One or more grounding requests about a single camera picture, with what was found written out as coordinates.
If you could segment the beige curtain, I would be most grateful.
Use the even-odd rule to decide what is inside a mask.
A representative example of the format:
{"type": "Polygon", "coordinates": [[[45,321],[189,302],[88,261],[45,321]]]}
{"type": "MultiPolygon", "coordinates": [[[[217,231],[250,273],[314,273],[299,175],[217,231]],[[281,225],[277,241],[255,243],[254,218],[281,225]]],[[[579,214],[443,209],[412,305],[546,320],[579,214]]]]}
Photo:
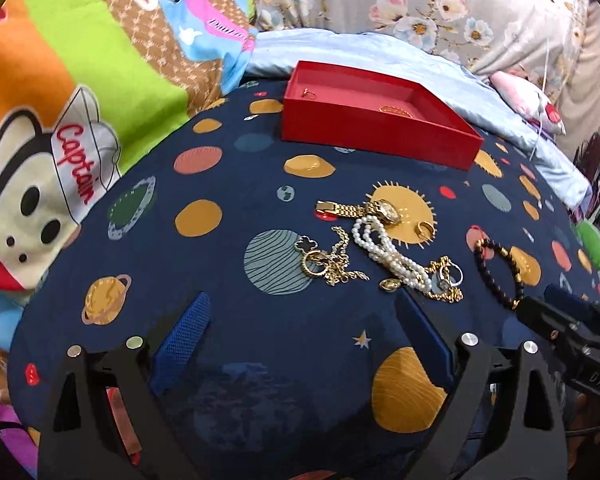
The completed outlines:
{"type": "Polygon", "coordinates": [[[581,52],[576,69],[558,99],[558,112],[566,134],[558,138],[557,144],[573,158],[594,133],[600,135],[600,4],[597,1],[588,6],[581,52]]]}

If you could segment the red jewelry tray box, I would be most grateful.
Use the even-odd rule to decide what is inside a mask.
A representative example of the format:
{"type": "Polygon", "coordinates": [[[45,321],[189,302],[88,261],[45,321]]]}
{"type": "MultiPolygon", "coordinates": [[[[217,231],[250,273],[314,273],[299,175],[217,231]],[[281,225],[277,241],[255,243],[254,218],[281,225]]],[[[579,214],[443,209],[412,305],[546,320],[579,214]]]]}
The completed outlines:
{"type": "Polygon", "coordinates": [[[283,100],[282,139],[400,156],[467,171],[483,137],[415,81],[300,61],[283,100]],[[316,94],[303,99],[302,90],[316,94]]]}

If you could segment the grey floral blanket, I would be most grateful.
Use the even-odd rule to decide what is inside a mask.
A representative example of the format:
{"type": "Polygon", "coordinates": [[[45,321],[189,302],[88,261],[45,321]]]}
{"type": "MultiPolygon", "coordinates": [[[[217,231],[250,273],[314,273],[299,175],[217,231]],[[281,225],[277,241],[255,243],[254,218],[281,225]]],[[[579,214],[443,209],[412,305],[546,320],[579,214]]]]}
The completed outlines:
{"type": "Polygon", "coordinates": [[[253,0],[261,30],[378,32],[460,64],[501,70],[557,101],[582,48],[590,0],[253,0]]]}

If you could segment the pink cartoon pillow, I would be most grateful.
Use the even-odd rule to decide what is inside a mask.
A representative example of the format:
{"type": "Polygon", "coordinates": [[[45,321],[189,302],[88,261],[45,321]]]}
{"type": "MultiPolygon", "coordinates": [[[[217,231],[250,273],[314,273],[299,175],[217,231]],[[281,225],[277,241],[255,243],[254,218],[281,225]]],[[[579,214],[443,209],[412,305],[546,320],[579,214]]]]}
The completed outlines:
{"type": "Polygon", "coordinates": [[[530,81],[500,70],[489,80],[507,105],[524,120],[541,127],[549,136],[566,133],[562,116],[555,105],[530,81]]]}

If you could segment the colourful monkey cartoon quilt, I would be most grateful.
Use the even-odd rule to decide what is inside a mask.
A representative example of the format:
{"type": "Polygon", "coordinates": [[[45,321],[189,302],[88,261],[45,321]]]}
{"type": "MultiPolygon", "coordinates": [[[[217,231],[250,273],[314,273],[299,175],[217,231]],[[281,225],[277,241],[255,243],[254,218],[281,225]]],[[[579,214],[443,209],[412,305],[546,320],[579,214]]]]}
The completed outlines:
{"type": "MultiPolygon", "coordinates": [[[[225,359],[248,292],[240,207],[263,170],[236,148],[256,45],[249,0],[5,0],[0,9],[0,298],[20,309],[0,439],[38,474],[43,419],[67,350],[146,335],[196,292],[194,353],[225,359]]],[[[220,456],[186,418],[204,370],[157,403],[188,459],[220,456]]]]}

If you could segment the light blue pillow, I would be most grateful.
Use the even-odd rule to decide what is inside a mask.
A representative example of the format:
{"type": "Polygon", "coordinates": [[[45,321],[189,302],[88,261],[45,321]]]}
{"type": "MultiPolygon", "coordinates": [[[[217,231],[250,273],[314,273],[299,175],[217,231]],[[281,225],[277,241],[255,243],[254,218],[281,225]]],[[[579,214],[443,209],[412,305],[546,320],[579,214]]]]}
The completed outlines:
{"type": "Polygon", "coordinates": [[[446,58],[374,32],[337,34],[297,28],[261,32],[245,74],[284,78],[300,61],[360,68],[422,84],[471,125],[500,136],[530,156],[569,209],[586,206],[593,197],[591,183],[553,142],[540,139],[496,90],[446,58]]]}

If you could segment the green plush toy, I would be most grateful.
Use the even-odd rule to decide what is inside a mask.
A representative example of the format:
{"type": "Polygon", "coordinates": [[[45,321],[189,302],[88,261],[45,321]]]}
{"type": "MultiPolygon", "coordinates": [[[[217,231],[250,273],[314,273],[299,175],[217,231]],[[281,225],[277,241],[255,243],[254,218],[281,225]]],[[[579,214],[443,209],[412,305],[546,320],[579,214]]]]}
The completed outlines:
{"type": "Polygon", "coordinates": [[[600,270],[600,230],[590,220],[583,219],[576,224],[574,232],[596,269],[600,270]]]}

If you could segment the navy planet pattern bedsheet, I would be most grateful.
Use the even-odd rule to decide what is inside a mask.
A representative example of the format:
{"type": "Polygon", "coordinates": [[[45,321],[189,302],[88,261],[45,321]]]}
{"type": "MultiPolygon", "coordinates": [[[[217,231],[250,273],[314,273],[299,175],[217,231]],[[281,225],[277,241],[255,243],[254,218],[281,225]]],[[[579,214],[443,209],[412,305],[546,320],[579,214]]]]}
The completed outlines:
{"type": "Polygon", "coordinates": [[[379,286],[383,266],[349,245],[362,280],[330,286],[302,271],[299,237],[327,250],[351,226],[317,212],[318,200],[395,204],[406,214],[392,232],[396,248],[420,264],[449,258],[463,278],[462,301],[431,309],[494,346],[517,347],[531,333],[484,286],[471,250],[479,237],[515,254],[530,295],[557,285],[600,301],[600,279],[539,170],[493,134],[467,171],[290,143],[279,136],[284,84],[241,89],[250,104],[235,145],[263,176],[240,207],[254,225],[239,256],[248,292],[230,305],[225,359],[213,365],[207,349],[190,358],[208,384],[196,387],[184,415],[210,420],[220,456],[210,472],[195,466],[210,479],[398,478],[444,394],[426,379],[393,296],[379,286]],[[433,240],[415,234],[420,220],[436,227],[433,240]]]}

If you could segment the gold hoop earring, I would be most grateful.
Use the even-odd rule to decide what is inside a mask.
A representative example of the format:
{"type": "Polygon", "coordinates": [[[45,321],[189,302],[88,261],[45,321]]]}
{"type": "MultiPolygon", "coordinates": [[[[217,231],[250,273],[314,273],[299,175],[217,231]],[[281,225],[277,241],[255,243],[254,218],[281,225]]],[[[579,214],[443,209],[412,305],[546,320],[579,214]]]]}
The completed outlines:
{"type": "Polygon", "coordinates": [[[436,227],[432,222],[427,220],[417,221],[414,231],[420,240],[426,240],[426,242],[436,237],[436,227]]]}

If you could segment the gold wristwatch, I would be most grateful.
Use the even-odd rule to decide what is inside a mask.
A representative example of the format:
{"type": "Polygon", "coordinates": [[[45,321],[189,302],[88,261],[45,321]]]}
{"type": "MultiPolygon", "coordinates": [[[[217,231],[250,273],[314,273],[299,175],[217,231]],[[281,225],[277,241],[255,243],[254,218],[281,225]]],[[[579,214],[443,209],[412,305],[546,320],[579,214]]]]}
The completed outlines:
{"type": "Polygon", "coordinates": [[[315,210],[321,214],[332,214],[340,218],[358,219],[374,216],[386,226],[395,226],[402,222],[398,208],[388,200],[370,200],[358,205],[346,205],[331,200],[318,200],[315,210]]]}

